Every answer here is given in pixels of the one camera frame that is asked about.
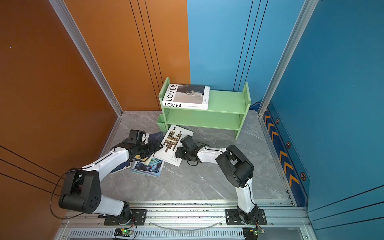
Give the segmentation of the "white book with brown pattern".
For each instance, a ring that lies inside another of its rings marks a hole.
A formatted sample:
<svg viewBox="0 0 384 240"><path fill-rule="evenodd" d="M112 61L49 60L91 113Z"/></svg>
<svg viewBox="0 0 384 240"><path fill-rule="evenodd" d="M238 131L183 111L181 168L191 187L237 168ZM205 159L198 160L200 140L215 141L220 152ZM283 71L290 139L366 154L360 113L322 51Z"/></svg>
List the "white book with brown pattern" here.
<svg viewBox="0 0 384 240"><path fill-rule="evenodd" d="M176 157L178 147L182 146L181 139L186 136L193 136L194 133L190 130L181 128L176 125L171 125L161 144L163 147L155 152L154 157L166 163L179 167L182 159Z"/></svg>

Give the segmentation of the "LOVER black white book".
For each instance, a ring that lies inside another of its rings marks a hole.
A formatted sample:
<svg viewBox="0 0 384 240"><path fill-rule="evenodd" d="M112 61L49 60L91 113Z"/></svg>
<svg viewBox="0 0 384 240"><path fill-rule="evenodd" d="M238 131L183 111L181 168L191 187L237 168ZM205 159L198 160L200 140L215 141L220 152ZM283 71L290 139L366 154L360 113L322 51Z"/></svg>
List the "LOVER black white book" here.
<svg viewBox="0 0 384 240"><path fill-rule="evenodd" d="M162 104L168 108L207 110L209 95L208 86L170 84Z"/></svg>

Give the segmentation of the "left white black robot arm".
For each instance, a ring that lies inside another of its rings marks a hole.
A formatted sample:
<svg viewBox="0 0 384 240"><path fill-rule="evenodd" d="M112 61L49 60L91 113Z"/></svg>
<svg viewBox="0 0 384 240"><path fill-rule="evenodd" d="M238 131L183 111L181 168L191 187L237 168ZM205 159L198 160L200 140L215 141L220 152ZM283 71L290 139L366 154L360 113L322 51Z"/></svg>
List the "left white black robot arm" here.
<svg viewBox="0 0 384 240"><path fill-rule="evenodd" d="M119 225L130 224L134 218L130 204L103 196L101 181L118 166L144 162L163 148L161 141L149 137L145 131L131 130L129 137L112 147L105 156L80 169L67 171L59 207L82 214L103 215Z"/></svg>

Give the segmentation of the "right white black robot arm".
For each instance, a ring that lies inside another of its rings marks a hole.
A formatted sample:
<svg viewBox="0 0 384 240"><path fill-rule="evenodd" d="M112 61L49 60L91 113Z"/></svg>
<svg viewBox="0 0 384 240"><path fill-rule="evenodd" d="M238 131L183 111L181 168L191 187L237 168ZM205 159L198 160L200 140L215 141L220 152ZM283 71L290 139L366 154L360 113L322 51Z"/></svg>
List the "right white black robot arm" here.
<svg viewBox="0 0 384 240"><path fill-rule="evenodd" d="M236 209L226 210L227 225L267 225L265 212L254 198L252 183L254 165L234 145L215 149L198 146L191 136L181 139L176 157L197 163L217 164L226 179L236 188L238 205Z"/></svg>

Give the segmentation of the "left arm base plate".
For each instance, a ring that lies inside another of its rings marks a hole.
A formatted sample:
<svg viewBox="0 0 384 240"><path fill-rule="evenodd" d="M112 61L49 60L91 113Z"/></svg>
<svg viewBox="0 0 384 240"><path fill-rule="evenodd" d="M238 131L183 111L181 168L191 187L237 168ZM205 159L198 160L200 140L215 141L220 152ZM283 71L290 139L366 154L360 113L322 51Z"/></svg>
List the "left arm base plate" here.
<svg viewBox="0 0 384 240"><path fill-rule="evenodd" d="M105 226L143 226L147 218L146 209L129 209L123 212L119 216L107 215L105 217Z"/></svg>

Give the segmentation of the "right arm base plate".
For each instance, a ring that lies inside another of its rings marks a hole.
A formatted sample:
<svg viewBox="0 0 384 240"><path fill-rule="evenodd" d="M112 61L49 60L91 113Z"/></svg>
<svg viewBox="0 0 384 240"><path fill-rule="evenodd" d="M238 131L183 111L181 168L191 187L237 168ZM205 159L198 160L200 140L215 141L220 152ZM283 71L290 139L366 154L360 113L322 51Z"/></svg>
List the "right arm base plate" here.
<svg viewBox="0 0 384 240"><path fill-rule="evenodd" d="M251 212L245 213L240 208L226 209L226 223L229 226L234 225L267 225L265 211L260 208L254 208Z"/></svg>

